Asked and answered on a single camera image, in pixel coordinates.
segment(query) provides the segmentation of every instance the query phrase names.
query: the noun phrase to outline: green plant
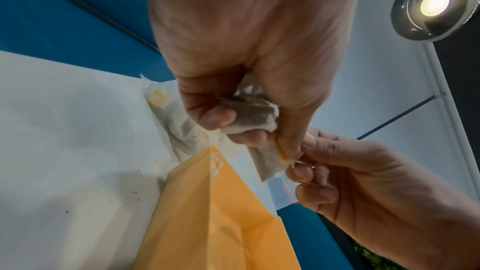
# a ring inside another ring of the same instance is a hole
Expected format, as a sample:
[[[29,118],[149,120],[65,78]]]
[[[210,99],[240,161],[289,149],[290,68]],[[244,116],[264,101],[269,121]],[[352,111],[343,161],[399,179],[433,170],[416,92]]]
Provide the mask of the green plant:
[[[371,252],[358,242],[355,241],[354,243],[355,251],[366,257],[366,259],[372,264],[375,270],[407,270],[406,268],[394,263],[393,261]]]

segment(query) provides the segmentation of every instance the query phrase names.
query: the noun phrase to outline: yellow box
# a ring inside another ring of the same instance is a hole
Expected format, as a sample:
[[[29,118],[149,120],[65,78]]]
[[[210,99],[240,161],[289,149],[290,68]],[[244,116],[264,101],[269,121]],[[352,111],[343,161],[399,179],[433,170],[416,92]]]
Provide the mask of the yellow box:
[[[134,270],[299,270],[273,216],[216,147],[169,175]]]

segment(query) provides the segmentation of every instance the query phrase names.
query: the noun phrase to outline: hand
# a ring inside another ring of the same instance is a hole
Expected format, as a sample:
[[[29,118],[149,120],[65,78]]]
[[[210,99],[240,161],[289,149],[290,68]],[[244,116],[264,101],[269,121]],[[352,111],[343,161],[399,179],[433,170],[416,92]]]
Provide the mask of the hand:
[[[287,170],[299,202],[409,270],[480,267],[480,207],[375,142],[309,129]]]
[[[331,92],[357,0],[148,0],[160,52],[178,79],[187,113],[208,130],[235,112],[219,106],[247,70],[279,105],[277,142],[290,158]],[[261,146],[262,130],[233,136]]]

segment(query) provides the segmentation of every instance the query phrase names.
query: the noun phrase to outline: white panel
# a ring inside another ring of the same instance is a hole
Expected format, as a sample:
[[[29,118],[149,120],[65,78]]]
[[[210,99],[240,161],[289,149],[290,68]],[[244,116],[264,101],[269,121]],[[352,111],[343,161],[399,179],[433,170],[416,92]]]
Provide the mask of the white panel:
[[[478,180],[478,169],[467,166],[443,98],[430,101],[366,140],[384,143],[414,159],[479,202],[479,194],[472,181]]]
[[[359,1],[346,60],[313,127],[356,138],[434,94],[424,49],[390,23],[393,1]]]
[[[0,52],[0,268],[130,269],[172,165],[162,134],[139,79]]]

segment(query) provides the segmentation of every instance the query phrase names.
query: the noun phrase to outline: glowing light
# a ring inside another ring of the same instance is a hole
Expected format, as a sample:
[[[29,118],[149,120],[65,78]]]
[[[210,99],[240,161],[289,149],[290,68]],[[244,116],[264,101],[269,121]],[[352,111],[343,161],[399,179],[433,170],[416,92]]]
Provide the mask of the glowing light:
[[[428,17],[433,17],[445,11],[450,0],[423,0],[420,4],[420,12]]]

